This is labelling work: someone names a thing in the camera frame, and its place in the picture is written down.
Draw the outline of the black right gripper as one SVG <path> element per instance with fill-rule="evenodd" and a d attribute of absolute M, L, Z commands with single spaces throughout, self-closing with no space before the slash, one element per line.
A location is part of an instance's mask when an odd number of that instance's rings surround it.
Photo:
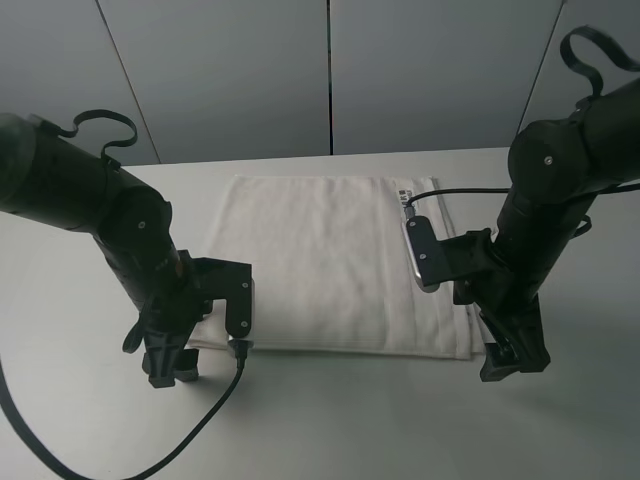
<path fill-rule="evenodd" d="M 549 365 L 538 294 L 525 295 L 497 279 L 467 279 L 454 282 L 453 300 L 456 305 L 476 304 L 496 340 L 485 344 L 482 382 L 498 382 L 517 372 L 539 373 Z"/>

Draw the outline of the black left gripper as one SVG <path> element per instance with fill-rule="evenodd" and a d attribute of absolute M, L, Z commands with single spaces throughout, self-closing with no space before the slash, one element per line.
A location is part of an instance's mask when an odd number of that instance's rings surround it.
<path fill-rule="evenodd" d="M 130 280 L 130 299 L 138 320 L 130 330 L 130 353 L 144 341 L 143 365 L 156 389 L 199 378 L 198 349 L 185 349 L 195 325 L 213 310 L 213 301 L 194 296 L 191 285 L 154 293 L 145 282 Z"/>

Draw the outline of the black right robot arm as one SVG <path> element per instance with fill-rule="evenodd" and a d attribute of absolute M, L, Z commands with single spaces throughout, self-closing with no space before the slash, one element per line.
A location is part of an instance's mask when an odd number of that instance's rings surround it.
<path fill-rule="evenodd" d="M 484 382 L 549 365 L 538 290 L 600 192 L 639 177 L 639 83 L 586 100 L 564 120 L 529 124 L 509 149 L 508 170 L 491 266 L 456 284 L 493 336 Z"/>

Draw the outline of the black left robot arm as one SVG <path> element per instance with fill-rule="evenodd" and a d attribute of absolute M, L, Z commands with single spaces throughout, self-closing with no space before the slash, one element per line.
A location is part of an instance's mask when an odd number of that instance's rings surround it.
<path fill-rule="evenodd" d="M 2 211 L 90 235 L 139 312 L 124 352 L 145 349 L 143 370 L 155 388 L 197 380 L 199 354 L 187 342 L 209 303 L 196 295 L 194 260 L 171 238 L 171 204 L 68 136 L 43 120 L 2 115 Z"/>

